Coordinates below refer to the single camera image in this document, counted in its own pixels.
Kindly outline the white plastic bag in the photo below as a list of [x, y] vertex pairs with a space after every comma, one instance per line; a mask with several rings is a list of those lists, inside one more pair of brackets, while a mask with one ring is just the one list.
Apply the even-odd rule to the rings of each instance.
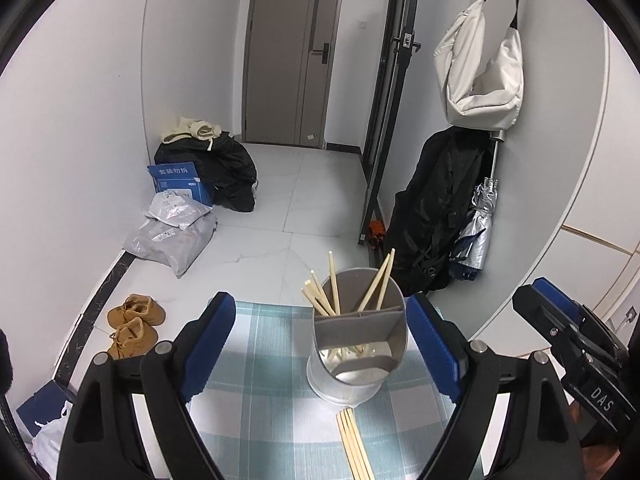
[[49, 475], [50, 479], [56, 478], [64, 432], [72, 409], [73, 403], [66, 401], [59, 418], [46, 424], [37, 422], [40, 430], [32, 439], [32, 458]]

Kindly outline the tan shoe near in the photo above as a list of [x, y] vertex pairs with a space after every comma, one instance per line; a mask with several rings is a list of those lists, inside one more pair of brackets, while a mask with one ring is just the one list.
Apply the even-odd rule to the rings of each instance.
[[112, 344], [107, 353], [113, 360], [144, 356], [158, 341], [157, 331], [141, 318], [122, 324], [111, 338]]

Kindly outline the tan shoe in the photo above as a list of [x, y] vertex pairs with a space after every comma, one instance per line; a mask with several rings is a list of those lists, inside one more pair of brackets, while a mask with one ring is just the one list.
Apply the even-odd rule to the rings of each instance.
[[135, 318], [149, 326], [160, 326], [166, 320], [165, 310], [150, 296], [131, 294], [123, 304], [107, 312], [107, 323], [117, 328]]
[[141, 318], [122, 324], [111, 338], [112, 344], [107, 353], [113, 360], [144, 356], [158, 341], [157, 331]]

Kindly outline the tan shoe far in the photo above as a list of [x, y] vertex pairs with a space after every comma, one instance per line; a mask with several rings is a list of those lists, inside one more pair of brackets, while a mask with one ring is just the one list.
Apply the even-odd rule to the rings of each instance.
[[131, 294], [123, 304], [107, 312], [107, 323], [117, 328], [135, 318], [149, 326], [160, 326], [166, 320], [165, 310], [150, 296]]

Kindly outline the blue plaid tablecloth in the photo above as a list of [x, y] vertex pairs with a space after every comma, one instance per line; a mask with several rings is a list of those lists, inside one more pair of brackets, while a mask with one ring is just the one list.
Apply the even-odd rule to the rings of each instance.
[[[205, 384], [186, 404], [227, 479], [348, 479], [338, 406], [308, 385], [307, 307], [240, 302]], [[416, 346], [355, 416], [375, 478], [414, 479], [454, 406], [438, 393]]]

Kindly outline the silver folded umbrella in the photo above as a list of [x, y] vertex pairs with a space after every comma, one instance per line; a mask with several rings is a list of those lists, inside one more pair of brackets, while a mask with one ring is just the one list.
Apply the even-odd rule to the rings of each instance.
[[474, 281], [483, 271], [488, 254], [492, 217], [498, 203], [498, 154], [500, 144], [506, 140], [506, 133], [503, 130], [494, 131], [489, 137], [492, 141], [490, 173], [474, 190], [469, 222], [461, 231], [449, 258], [449, 274], [458, 281]]

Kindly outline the lower grey parcel bag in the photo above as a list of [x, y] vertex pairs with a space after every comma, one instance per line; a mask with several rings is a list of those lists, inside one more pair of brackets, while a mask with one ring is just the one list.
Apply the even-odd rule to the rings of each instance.
[[168, 266], [177, 278], [181, 278], [212, 240], [217, 224], [212, 212], [185, 230], [150, 219], [127, 237], [122, 249], [139, 259]]

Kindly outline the grey parcel bag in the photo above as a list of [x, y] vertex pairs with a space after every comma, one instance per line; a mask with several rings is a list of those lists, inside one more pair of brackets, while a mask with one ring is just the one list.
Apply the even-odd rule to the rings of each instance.
[[211, 211], [211, 206], [192, 200], [175, 190], [167, 190], [154, 195], [145, 217], [184, 231]]
[[150, 219], [127, 237], [122, 249], [139, 259], [168, 266], [177, 278], [181, 278], [212, 240], [217, 224], [212, 212], [185, 230]]

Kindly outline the grey utensil holder cup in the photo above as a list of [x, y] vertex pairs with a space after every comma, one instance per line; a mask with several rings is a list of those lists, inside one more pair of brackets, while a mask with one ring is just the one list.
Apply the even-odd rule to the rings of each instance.
[[[307, 382], [321, 399], [356, 408], [371, 400], [398, 369], [408, 344], [405, 298], [390, 278], [381, 310], [376, 310], [380, 284], [363, 311], [364, 293], [378, 269], [336, 272], [340, 315], [312, 314]], [[330, 277], [320, 281], [333, 307]]]

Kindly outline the black hanging coat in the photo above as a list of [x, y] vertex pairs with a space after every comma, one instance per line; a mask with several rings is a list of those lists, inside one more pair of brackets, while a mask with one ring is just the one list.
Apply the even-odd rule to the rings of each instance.
[[395, 195], [384, 240], [384, 250], [395, 253], [390, 276], [404, 296], [451, 281], [449, 257], [491, 159], [490, 135], [483, 130], [450, 127], [423, 144], [411, 180]]

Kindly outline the upper grey parcel bag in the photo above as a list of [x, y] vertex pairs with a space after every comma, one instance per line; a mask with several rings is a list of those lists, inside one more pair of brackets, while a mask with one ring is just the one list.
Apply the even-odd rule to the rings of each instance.
[[211, 206], [192, 200], [175, 190], [167, 190], [154, 195], [145, 217], [184, 231], [211, 211]]

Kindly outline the chopstick in holder upright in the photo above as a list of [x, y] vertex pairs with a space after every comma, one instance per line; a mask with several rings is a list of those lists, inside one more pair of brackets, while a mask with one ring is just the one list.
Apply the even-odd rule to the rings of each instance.
[[330, 283], [331, 283], [331, 292], [332, 292], [332, 300], [333, 300], [333, 309], [336, 315], [340, 315], [341, 304], [340, 304], [340, 292], [338, 291], [337, 285], [337, 276], [335, 269], [335, 261], [332, 250], [328, 252], [329, 257], [329, 271], [330, 271]]

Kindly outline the blue cardboard box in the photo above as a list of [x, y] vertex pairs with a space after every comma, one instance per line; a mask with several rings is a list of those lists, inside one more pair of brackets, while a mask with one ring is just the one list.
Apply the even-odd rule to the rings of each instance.
[[213, 200], [193, 162], [152, 165], [148, 167], [148, 171], [157, 193], [174, 190], [206, 206], [213, 206]]

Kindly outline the white hanging bag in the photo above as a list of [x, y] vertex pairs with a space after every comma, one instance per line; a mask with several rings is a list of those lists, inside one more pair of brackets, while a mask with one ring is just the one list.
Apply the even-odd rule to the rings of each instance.
[[518, 14], [487, 61], [488, 0], [476, 0], [460, 12], [434, 50], [440, 100], [450, 125], [491, 132], [506, 131], [518, 120], [524, 100], [524, 62]]

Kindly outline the black clothes pile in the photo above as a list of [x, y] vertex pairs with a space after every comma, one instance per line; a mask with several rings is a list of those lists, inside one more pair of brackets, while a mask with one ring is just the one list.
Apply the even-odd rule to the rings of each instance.
[[154, 162], [193, 162], [215, 205], [237, 212], [252, 212], [255, 208], [257, 169], [254, 160], [228, 131], [223, 131], [216, 139], [198, 140], [188, 136], [163, 142], [155, 152]]

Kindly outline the cream garment on pile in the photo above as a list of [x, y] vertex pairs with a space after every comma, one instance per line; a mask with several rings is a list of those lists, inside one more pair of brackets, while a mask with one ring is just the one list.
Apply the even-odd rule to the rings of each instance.
[[221, 125], [206, 120], [196, 120], [181, 116], [178, 126], [162, 135], [162, 143], [169, 144], [183, 139], [194, 139], [212, 143], [222, 135]]

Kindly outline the grey entrance door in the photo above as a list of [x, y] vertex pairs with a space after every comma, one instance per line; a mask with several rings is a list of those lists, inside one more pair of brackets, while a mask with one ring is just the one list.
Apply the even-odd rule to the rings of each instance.
[[247, 142], [322, 148], [342, 0], [250, 0], [243, 76]]

